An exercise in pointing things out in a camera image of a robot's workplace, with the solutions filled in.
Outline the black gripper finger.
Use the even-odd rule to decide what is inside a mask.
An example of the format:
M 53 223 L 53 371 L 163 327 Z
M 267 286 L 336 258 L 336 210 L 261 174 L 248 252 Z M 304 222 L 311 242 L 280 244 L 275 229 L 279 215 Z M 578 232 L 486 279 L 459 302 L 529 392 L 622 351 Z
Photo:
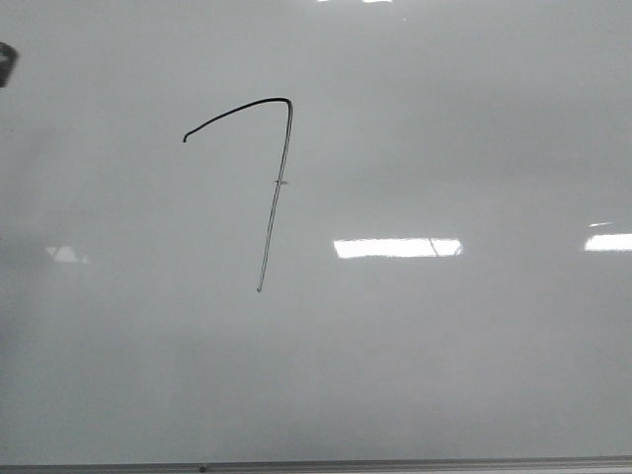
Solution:
M 0 87 L 5 88 L 19 60 L 19 52 L 11 45 L 0 42 Z

